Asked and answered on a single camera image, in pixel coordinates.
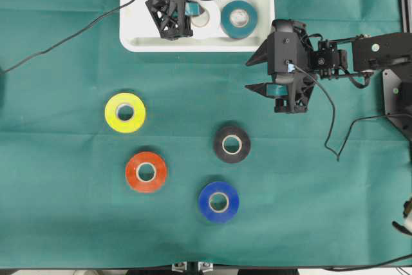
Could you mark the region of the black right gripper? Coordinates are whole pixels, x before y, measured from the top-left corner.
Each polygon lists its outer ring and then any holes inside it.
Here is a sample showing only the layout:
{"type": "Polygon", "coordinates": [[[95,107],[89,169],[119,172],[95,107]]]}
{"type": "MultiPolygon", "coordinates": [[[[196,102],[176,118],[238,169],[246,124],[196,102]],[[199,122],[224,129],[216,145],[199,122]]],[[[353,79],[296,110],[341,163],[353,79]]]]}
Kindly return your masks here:
{"type": "MultiPolygon", "coordinates": [[[[275,113],[306,113],[310,96],[315,87],[317,76],[311,64],[313,46],[302,22],[289,20],[291,55],[290,73],[277,73],[272,76],[272,82],[246,85],[246,89],[263,97],[274,99],[275,113]]],[[[267,42],[264,41],[245,63],[254,66],[267,62],[267,42]]]]}

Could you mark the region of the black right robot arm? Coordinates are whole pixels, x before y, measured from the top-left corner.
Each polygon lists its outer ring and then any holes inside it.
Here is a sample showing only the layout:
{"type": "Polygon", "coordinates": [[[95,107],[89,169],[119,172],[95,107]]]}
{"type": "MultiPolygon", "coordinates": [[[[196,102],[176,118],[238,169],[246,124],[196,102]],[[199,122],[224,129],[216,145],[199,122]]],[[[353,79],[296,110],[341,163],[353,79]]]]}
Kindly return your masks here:
{"type": "Polygon", "coordinates": [[[275,102],[276,113],[305,113],[316,79],[349,79],[366,88],[376,71],[384,81],[384,113],[411,138],[411,34],[389,33],[374,37],[328,40],[321,34],[317,47],[299,21],[275,19],[269,35],[247,61],[267,64],[271,82],[246,88],[275,102]]]}

